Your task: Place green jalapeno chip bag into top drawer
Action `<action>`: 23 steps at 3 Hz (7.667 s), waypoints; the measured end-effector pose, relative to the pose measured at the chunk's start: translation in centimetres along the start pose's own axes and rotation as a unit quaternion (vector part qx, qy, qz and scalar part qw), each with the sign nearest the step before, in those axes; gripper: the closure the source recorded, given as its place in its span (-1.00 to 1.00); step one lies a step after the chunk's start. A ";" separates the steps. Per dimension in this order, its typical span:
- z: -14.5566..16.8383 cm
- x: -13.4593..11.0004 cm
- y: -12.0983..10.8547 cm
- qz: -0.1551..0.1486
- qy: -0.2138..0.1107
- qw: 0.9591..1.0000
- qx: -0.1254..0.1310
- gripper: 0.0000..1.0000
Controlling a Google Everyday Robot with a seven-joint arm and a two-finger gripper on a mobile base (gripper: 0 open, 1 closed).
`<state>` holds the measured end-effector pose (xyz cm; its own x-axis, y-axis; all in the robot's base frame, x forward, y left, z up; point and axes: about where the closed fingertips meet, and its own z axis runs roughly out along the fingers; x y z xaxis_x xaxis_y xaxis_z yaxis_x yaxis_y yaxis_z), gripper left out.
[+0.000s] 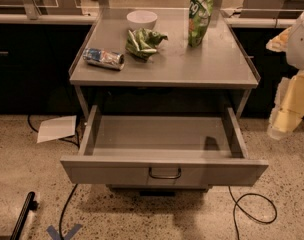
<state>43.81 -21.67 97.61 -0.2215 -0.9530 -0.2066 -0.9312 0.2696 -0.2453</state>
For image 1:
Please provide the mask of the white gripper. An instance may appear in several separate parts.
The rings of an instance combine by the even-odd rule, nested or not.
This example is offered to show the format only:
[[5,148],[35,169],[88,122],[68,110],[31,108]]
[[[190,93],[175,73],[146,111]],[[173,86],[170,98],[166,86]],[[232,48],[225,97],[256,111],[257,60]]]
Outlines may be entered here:
[[267,134],[281,140],[288,137],[304,117],[304,12],[295,24],[270,39],[266,48],[286,52],[289,65],[299,69],[291,79],[282,78],[278,85]]

